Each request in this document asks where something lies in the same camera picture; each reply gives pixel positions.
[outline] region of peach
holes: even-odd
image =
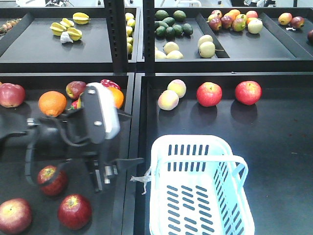
[[[183,81],[175,79],[168,84],[167,89],[176,92],[179,98],[183,98],[187,88]]]
[[[157,100],[157,104],[160,109],[172,110],[178,105],[179,97],[176,92],[172,90],[164,91]]]

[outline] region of black tray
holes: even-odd
[[[177,10],[177,8],[162,8],[170,15]],[[198,14],[202,15],[202,32],[198,33],[196,29],[195,35],[191,35],[191,40],[186,42],[184,40],[175,39],[179,46],[186,50],[184,59],[179,60],[155,60],[155,72],[231,72],[231,71],[311,71],[313,57],[304,47],[299,45],[295,40],[286,37],[284,32],[276,27],[275,22],[267,15],[270,7],[257,8],[237,8],[242,13],[248,10],[256,10],[259,18],[263,20],[264,27],[260,34],[252,35],[245,29],[242,32],[233,32],[231,30],[220,30],[213,32],[211,28],[204,24],[210,13],[216,8],[180,8],[187,17],[196,19]],[[218,8],[223,14],[232,8]],[[293,8],[278,8],[280,11],[292,11]],[[298,12],[303,14],[312,14],[310,8],[299,8]],[[200,58],[197,42],[200,36],[209,34],[213,36],[216,49],[224,49],[223,53],[216,51],[216,57],[211,59]],[[160,45],[159,40],[156,39],[156,46]],[[151,65],[146,65],[144,68],[144,40],[139,37],[138,48],[138,71],[146,71]]]
[[[143,157],[145,164],[132,175],[142,176],[150,166],[152,143],[167,134],[203,134],[221,137],[249,167],[244,185],[255,223],[255,234],[311,232],[313,207],[312,73],[156,73],[135,78],[130,157]],[[172,111],[160,110],[159,95],[173,79],[186,83],[186,95]],[[244,80],[259,82],[262,98],[252,106],[235,100],[236,85]],[[223,90],[221,102],[210,108],[196,100],[196,90],[212,81]],[[149,192],[142,183],[128,182],[124,207],[125,230],[149,235]],[[131,213],[134,211],[134,223]]]
[[[308,41],[308,32],[313,30],[313,11],[310,9],[293,8],[288,12],[290,12],[293,16],[302,16],[305,19],[304,26],[301,29],[296,31],[286,30],[286,27],[289,27],[288,25],[280,25],[278,23],[278,17],[280,14],[284,13],[280,9],[278,11],[268,12],[268,16],[278,27],[282,29],[285,34],[301,45],[308,53],[313,55],[313,44],[310,44]]]
[[[24,16],[24,32],[10,38],[2,50],[0,66],[3,72],[112,72],[111,45],[107,28],[107,11],[103,7],[87,8],[6,8],[14,15]],[[75,27],[83,32],[81,40],[61,44],[50,26],[63,17],[84,12],[89,24]],[[137,19],[134,30],[133,53],[129,55],[129,71],[135,71],[139,34],[140,8],[125,8]]]
[[[17,108],[4,108],[1,114],[20,115],[26,118],[38,118],[43,114],[38,108],[38,98],[49,90],[57,90],[65,94],[65,86],[73,80],[87,83],[110,79],[118,83],[125,95],[125,105],[121,110],[131,114],[133,103],[134,74],[113,75],[112,73],[81,73],[81,74],[1,74],[0,81],[21,84],[26,89],[26,100]],[[104,143],[108,153],[108,161],[116,158],[128,158],[130,120],[121,122],[121,131],[112,140]],[[125,172],[121,172],[111,180],[111,184],[104,185],[102,193],[96,193],[82,158],[74,158],[65,170],[69,177],[69,185],[62,195],[55,198],[44,196],[38,187],[30,185],[24,176],[24,160],[26,137],[10,137],[0,141],[0,201],[22,197],[29,201],[33,211],[33,222],[29,229],[22,234],[88,234],[88,235],[120,235],[122,229],[123,202],[125,193]],[[47,153],[47,150],[36,150],[35,170],[46,165],[56,165],[61,161],[58,149]],[[93,214],[92,221],[79,231],[71,231],[61,226],[57,219],[57,209],[65,196],[80,193],[90,200]]]

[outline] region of orange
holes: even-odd
[[[235,14],[236,16],[240,15],[240,10],[237,10],[237,9],[232,9],[229,12]]]
[[[49,91],[39,98],[38,106],[47,116],[57,117],[67,106],[67,98],[60,92]]]
[[[117,109],[120,109],[124,103],[124,94],[115,87],[107,87],[113,94],[114,103]]]

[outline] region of white plastic basket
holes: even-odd
[[[253,235],[248,167],[221,138],[167,135],[151,149],[152,235]]]

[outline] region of red apple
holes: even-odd
[[[197,89],[197,100],[204,107],[215,106],[221,99],[222,89],[213,82],[205,82]]]
[[[255,81],[241,82],[235,89],[236,99],[245,105],[255,104],[261,98],[261,95],[262,88]]]
[[[246,16],[247,16],[248,18],[258,18],[258,13],[257,13],[256,11],[248,11],[248,12],[246,13]]]
[[[25,96],[25,89],[21,85],[3,83],[0,86],[0,105],[3,107],[18,107],[24,102]]]
[[[0,230],[5,234],[21,233],[31,221],[31,208],[25,199],[14,198],[0,205]]]
[[[67,196],[58,209],[59,221],[72,230],[84,227],[90,221],[91,215],[92,209],[89,200],[80,194]]]
[[[209,26],[213,31],[219,31],[222,28],[222,22],[219,17],[210,20]]]
[[[82,81],[72,81],[67,84],[66,92],[71,99],[78,99],[79,95],[84,92],[86,83]]]
[[[223,16],[221,10],[214,10],[214,11],[212,11],[211,15],[216,15],[219,18],[222,18],[222,16]]]
[[[308,32],[308,40],[313,44],[313,29]]]
[[[45,168],[39,171],[37,176],[38,184],[43,184],[47,180],[51,179],[56,171],[56,167],[53,165],[47,165]],[[45,195],[56,196],[60,194],[68,184],[68,177],[65,171],[61,170],[58,177],[49,185],[41,187],[41,190]]]
[[[230,16],[223,16],[221,18],[221,22],[222,22],[222,27],[224,29],[228,29],[231,27],[231,24],[233,23],[233,18],[231,18]]]
[[[294,29],[302,28],[304,26],[304,18],[301,16],[293,17],[290,21],[290,26]]]
[[[121,90],[120,86],[117,85],[115,82],[111,81],[111,80],[108,80],[108,79],[102,79],[100,81],[100,83],[105,86],[105,87],[114,87],[114,88],[117,88],[119,90]]]

